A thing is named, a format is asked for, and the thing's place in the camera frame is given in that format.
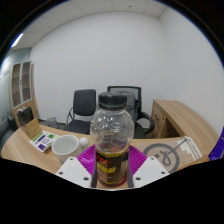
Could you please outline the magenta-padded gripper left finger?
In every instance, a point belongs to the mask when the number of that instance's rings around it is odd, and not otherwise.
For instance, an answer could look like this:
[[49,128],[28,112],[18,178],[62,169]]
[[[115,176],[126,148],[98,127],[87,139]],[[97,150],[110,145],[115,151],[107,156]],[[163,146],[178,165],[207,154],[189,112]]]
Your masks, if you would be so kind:
[[84,188],[97,186],[95,146],[92,145],[78,157],[69,157],[56,175]]

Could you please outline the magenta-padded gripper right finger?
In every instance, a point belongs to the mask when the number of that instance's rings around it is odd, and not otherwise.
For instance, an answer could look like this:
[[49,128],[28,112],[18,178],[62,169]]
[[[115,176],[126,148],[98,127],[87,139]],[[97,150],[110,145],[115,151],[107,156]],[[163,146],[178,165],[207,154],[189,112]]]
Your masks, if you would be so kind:
[[127,165],[129,188],[140,188],[168,175],[168,171],[156,157],[147,157],[134,146],[129,147]]

